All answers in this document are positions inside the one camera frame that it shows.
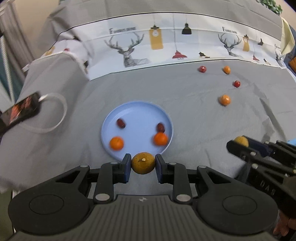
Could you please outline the person's hand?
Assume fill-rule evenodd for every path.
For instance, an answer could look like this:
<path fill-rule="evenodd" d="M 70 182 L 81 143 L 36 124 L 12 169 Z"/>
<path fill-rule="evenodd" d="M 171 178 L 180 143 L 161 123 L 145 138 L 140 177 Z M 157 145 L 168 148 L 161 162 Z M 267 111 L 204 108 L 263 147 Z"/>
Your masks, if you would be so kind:
<path fill-rule="evenodd" d="M 279 212 L 279 220 L 273 230 L 274 235 L 287 236 L 290 230 L 296 229 L 296 220 L 294 218 L 287 217 L 281 211 Z"/>

